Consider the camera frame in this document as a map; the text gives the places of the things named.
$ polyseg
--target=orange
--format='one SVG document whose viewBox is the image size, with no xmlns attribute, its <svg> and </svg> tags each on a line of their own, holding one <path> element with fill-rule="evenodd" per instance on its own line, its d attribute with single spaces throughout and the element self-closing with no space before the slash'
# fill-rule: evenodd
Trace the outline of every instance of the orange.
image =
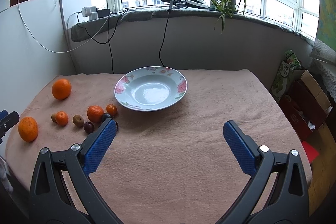
<svg viewBox="0 0 336 224">
<path fill-rule="evenodd" d="M 104 110 L 100 106 L 90 106 L 87 110 L 87 117 L 91 122 L 101 122 L 101 116 L 103 116 Z"/>
<path fill-rule="evenodd" d="M 118 114 L 118 110 L 117 110 L 117 107 L 113 104 L 109 104 L 107 105 L 106 107 L 106 112 L 111 114 L 112 116 L 115 116 Z"/>
<path fill-rule="evenodd" d="M 56 113 L 55 120 L 58 125 L 65 126 L 69 122 L 68 114 L 64 111 L 59 111 Z"/>
<path fill-rule="evenodd" d="M 37 138 L 37 135 L 39 133 L 37 122 L 32 117 L 24 117 L 19 122 L 19 126 L 17 129 L 19 131 L 20 137 L 25 142 L 32 142 Z"/>
<path fill-rule="evenodd" d="M 64 100 L 71 93 L 71 84 L 67 79 L 59 79 L 52 85 L 51 92 L 57 100 Z"/>
</svg>

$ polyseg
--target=red box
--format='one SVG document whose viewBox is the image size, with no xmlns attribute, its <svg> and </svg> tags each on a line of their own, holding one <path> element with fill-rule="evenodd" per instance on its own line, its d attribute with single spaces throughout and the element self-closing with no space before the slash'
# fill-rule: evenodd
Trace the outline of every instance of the red box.
<svg viewBox="0 0 336 224">
<path fill-rule="evenodd" d="M 279 106 L 286 118 L 294 128 L 301 141 L 304 141 L 312 133 L 304 119 L 297 112 L 295 102 L 288 95 L 281 97 Z"/>
</svg>

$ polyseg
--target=white plate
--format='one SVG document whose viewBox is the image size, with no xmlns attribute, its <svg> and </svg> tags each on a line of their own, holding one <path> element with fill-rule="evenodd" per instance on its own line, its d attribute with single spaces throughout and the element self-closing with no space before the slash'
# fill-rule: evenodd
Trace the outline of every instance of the white plate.
<svg viewBox="0 0 336 224">
<path fill-rule="evenodd" d="M 129 72 L 114 88 L 114 96 L 124 107 L 155 111 L 176 104 L 187 90 L 186 78 L 166 67 L 145 67 Z"/>
</svg>

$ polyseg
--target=charger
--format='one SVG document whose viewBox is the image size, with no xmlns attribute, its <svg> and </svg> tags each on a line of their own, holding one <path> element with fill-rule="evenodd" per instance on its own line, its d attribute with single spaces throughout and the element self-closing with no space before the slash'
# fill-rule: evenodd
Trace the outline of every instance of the charger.
<svg viewBox="0 0 336 224">
<path fill-rule="evenodd" d="M 100 9 L 97 10 L 98 18 L 108 17 L 111 13 L 110 9 Z"/>
<path fill-rule="evenodd" d="M 89 17 L 90 21 L 97 19 L 98 18 L 97 7 L 91 6 L 82 8 L 82 16 Z"/>
</svg>

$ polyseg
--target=pink towel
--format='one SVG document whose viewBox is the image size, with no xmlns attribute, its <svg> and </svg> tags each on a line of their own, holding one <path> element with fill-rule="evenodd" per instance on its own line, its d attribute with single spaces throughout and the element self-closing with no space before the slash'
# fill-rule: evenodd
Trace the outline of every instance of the pink towel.
<svg viewBox="0 0 336 224">
<path fill-rule="evenodd" d="M 25 143 L 17 127 L 12 130 L 6 147 L 9 167 L 29 189 L 40 149 L 65 150 L 81 143 L 87 134 L 72 124 L 72 117 L 78 114 L 87 120 L 88 106 L 105 108 L 113 103 L 119 111 L 119 131 L 90 178 L 125 224 L 215 223 L 225 213 L 249 180 L 223 138 L 227 120 L 236 121 L 258 145 L 268 145 L 274 152 L 298 150 L 310 183 L 311 169 L 299 138 L 251 72 L 181 72 L 188 81 L 185 97 L 172 107 L 146 113 L 117 103 L 114 86 L 122 75 L 66 77 L 72 93 L 64 101 L 51 95 L 53 80 L 21 115 L 37 120 L 38 138 Z M 50 118 L 60 110 L 70 117 L 65 127 Z M 84 210 L 68 176 L 66 181 L 75 204 Z M 257 209 L 262 208 L 273 181 L 274 176 Z"/>
</svg>

